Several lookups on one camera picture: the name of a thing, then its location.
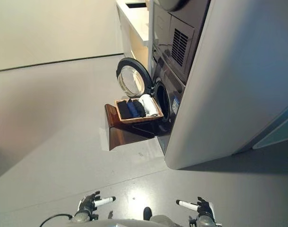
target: wicker basket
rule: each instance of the wicker basket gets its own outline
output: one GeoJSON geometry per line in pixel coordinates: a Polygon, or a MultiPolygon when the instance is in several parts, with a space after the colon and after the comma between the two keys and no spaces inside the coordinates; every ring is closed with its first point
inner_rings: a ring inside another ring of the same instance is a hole
{"type": "Polygon", "coordinates": [[[130,124],[130,123],[136,123],[136,122],[146,122],[146,121],[157,120],[157,119],[162,118],[164,116],[161,109],[159,108],[157,102],[154,100],[154,98],[152,98],[152,100],[153,100],[153,102],[154,102],[154,104],[158,110],[158,116],[157,117],[137,117],[137,118],[130,118],[130,119],[122,119],[119,108],[118,108],[118,102],[122,102],[124,100],[128,101],[129,99],[121,99],[121,100],[115,101],[115,106],[116,106],[116,109],[117,109],[117,112],[119,115],[119,119],[122,123],[130,124]]]}

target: door glass window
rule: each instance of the door glass window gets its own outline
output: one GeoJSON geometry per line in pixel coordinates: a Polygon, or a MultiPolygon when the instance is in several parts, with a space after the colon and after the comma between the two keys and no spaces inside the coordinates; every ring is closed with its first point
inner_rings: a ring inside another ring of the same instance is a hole
{"type": "Polygon", "coordinates": [[[141,96],[144,93],[144,81],[140,73],[131,66],[123,66],[118,82],[128,96],[141,96]]]}

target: white wall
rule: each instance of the white wall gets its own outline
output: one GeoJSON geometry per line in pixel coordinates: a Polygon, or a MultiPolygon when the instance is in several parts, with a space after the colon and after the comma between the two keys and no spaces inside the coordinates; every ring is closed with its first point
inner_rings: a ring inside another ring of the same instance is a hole
{"type": "Polygon", "coordinates": [[[288,107],[288,1],[211,1],[165,161],[231,155],[288,107]]]}
{"type": "Polygon", "coordinates": [[[115,0],[0,0],[0,69],[121,52],[115,0]]]}

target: black towel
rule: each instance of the black towel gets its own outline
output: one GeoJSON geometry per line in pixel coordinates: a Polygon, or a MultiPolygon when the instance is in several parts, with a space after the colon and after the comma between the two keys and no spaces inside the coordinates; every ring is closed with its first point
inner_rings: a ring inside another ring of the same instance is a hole
{"type": "Polygon", "coordinates": [[[129,99],[129,101],[127,102],[127,107],[129,109],[131,115],[133,116],[133,118],[140,117],[140,114],[136,110],[136,108],[133,104],[133,101],[131,101],[131,99],[129,99]]]}
{"type": "Polygon", "coordinates": [[[146,113],[145,113],[143,105],[138,100],[134,100],[133,104],[137,112],[139,113],[140,117],[146,117],[146,113]]]}
{"type": "Polygon", "coordinates": [[[118,104],[118,108],[119,108],[122,119],[132,118],[132,115],[127,107],[126,101],[121,101],[121,102],[118,102],[117,104],[118,104]]]}

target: black cable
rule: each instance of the black cable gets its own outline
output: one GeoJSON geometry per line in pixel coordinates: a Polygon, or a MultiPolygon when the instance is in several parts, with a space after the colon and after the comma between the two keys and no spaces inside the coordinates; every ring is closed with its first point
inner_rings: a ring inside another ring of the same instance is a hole
{"type": "Polygon", "coordinates": [[[45,221],[42,222],[39,227],[42,227],[44,225],[44,223],[47,222],[48,220],[51,220],[52,218],[58,217],[58,216],[67,216],[69,220],[71,220],[73,218],[73,216],[70,214],[55,214],[55,215],[50,216],[49,218],[45,219],[45,221]]]}

